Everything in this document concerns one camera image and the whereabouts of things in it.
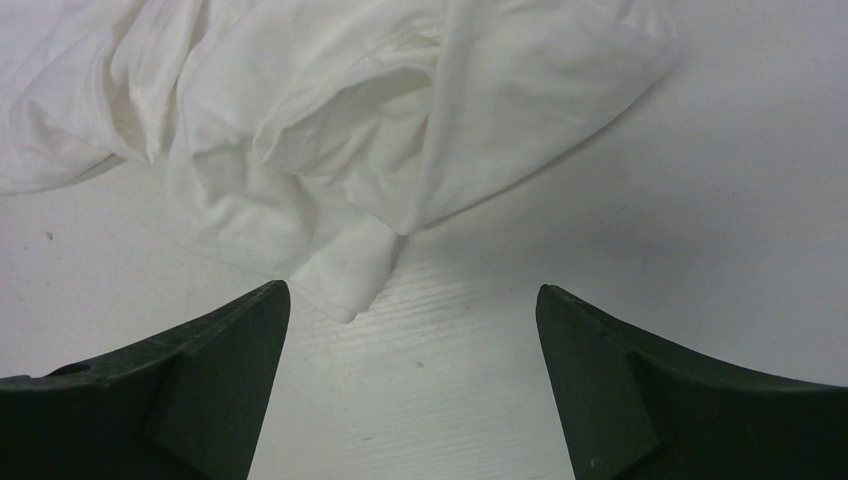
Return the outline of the white printed t shirt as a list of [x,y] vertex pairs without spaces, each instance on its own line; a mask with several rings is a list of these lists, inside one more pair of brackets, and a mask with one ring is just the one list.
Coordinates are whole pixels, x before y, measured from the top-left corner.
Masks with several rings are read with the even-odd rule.
[[604,128],[677,37],[665,1],[5,1],[1,190],[163,162],[183,244],[346,323],[403,236]]

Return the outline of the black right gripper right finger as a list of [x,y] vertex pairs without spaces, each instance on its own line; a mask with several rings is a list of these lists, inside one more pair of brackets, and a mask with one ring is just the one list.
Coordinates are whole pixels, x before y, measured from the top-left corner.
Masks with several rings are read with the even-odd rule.
[[578,479],[843,479],[847,391],[733,365],[545,285],[536,324]]

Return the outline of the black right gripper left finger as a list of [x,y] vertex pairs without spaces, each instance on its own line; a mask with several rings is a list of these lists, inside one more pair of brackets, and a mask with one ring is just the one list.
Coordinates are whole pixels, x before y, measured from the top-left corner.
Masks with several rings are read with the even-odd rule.
[[1,382],[5,479],[245,479],[291,301],[272,281],[48,375]]

